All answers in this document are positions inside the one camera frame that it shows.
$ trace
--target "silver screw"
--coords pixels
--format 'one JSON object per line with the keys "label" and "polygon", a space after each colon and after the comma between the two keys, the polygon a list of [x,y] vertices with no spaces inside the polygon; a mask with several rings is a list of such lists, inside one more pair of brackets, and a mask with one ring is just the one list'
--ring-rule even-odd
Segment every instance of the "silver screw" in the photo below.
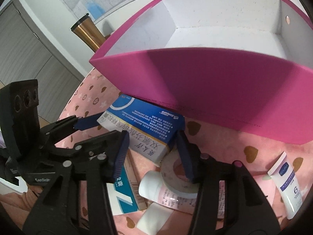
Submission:
{"label": "silver screw", "polygon": [[106,159],[106,154],[99,154],[97,156],[97,159],[100,160],[100,161]]}
{"label": "silver screw", "polygon": [[210,157],[210,155],[207,153],[201,153],[201,155],[200,155],[200,158],[203,160],[207,160],[207,159],[209,159],[209,157]]}
{"label": "silver screw", "polygon": [[63,163],[63,167],[65,167],[65,168],[67,168],[67,167],[69,167],[69,166],[71,166],[72,165],[72,162],[70,161],[70,160],[67,160],[67,161],[65,161],[64,163]]}

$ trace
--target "cream tube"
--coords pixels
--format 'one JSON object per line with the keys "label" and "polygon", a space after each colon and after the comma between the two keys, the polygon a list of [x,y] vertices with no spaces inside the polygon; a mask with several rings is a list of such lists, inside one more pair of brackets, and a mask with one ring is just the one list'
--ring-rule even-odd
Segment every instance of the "cream tube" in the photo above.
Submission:
{"label": "cream tube", "polygon": [[[270,205],[273,204],[275,184],[268,175],[254,177],[263,193],[267,196]],[[185,213],[193,214],[197,199],[185,199],[170,191],[163,183],[160,172],[150,170],[143,177],[139,185],[140,196],[160,205]],[[224,218],[225,213],[225,182],[219,184],[218,218]]]}
{"label": "cream tube", "polygon": [[275,182],[278,191],[284,201],[287,219],[292,219],[302,205],[302,195],[298,180],[292,164],[287,160],[286,152],[283,152],[268,171],[268,175]]}

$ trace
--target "black tumbler lid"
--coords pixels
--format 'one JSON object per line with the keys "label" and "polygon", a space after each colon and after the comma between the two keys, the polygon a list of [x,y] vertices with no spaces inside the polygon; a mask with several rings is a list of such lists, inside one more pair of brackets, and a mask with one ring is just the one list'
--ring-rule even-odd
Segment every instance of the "black tumbler lid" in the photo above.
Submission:
{"label": "black tumbler lid", "polygon": [[74,31],[76,27],[78,27],[82,22],[84,22],[87,18],[89,18],[89,13],[87,13],[85,16],[83,16],[81,19],[79,19],[72,27],[71,31]]}

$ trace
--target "door frame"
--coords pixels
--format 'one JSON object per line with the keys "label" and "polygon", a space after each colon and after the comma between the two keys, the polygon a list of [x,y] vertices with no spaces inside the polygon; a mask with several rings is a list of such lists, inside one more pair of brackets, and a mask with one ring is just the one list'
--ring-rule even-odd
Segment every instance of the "door frame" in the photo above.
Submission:
{"label": "door frame", "polygon": [[11,4],[15,7],[21,18],[34,33],[37,39],[51,52],[51,54],[79,81],[84,80],[84,76],[62,55],[62,53],[48,40],[48,38],[38,28],[32,18],[28,15],[19,0],[10,0],[0,11],[0,16]]}

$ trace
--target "barcode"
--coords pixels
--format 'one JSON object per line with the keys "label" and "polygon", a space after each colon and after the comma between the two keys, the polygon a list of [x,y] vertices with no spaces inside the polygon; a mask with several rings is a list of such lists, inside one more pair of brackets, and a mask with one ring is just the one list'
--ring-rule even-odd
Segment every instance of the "barcode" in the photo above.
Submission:
{"label": "barcode", "polygon": [[133,189],[134,195],[135,195],[135,199],[137,201],[137,203],[145,203],[145,200],[140,196],[139,194],[139,185],[137,182],[130,182],[131,184],[131,188]]}

